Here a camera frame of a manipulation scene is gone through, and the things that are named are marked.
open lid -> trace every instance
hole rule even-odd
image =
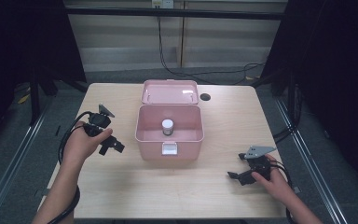
[[[142,103],[145,105],[196,105],[197,83],[191,80],[147,80]]]

wrist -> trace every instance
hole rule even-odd
[[[84,160],[63,160],[61,167],[70,170],[81,170]]]
[[[288,208],[296,207],[303,203],[294,192],[283,198],[281,202]]]
[[[278,198],[277,200],[283,203],[284,205],[288,206],[292,203],[296,203],[299,200],[299,198],[297,197],[294,191],[289,189],[284,194],[281,195],[281,198]]]

black metal rail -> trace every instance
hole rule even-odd
[[[27,7],[15,6],[17,11],[37,13],[65,13],[73,15],[189,17],[280,21],[279,12],[213,11],[194,9],[136,8],[136,7]]]

table top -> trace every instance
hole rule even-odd
[[[79,113],[98,112],[103,104],[115,114],[109,125],[125,145],[122,154],[98,150],[85,162],[78,186],[76,218],[185,219],[285,217],[285,208],[258,184],[230,179],[227,171],[249,170],[239,153],[250,146],[275,147],[255,89],[199,85],[204,139],[195,161],[144,161],[135,129],[142,105],[142,84],[89,86]],[[281,161],[278,150],[270,153]],[[58,166],[49,186],[57,174]]]

right hand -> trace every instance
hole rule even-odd
[[[275,158],[269,154],[266,157],[271,161],[271,164],[276,164]],[[294,194],[293,190],[289,187],[286,179],[276,167],[271,167],[270,181],[264,178],[257,172],[252,172],[252,177],[261,184],[267,192],[276,200],[285,203],[285,200]]]
[[[84,131],[84,128],[81,127],[85,123],[79,121],[75,127],[76,128],[71,136],[69,137],[65,150],[63,152],[63,162],[65,163],[80,163],[82,164],[87,157],[89,157],[96,149],[97,146],[106,138],[112,134],[112,129],[105,129],[103,132],[97,136],[90,137]]]

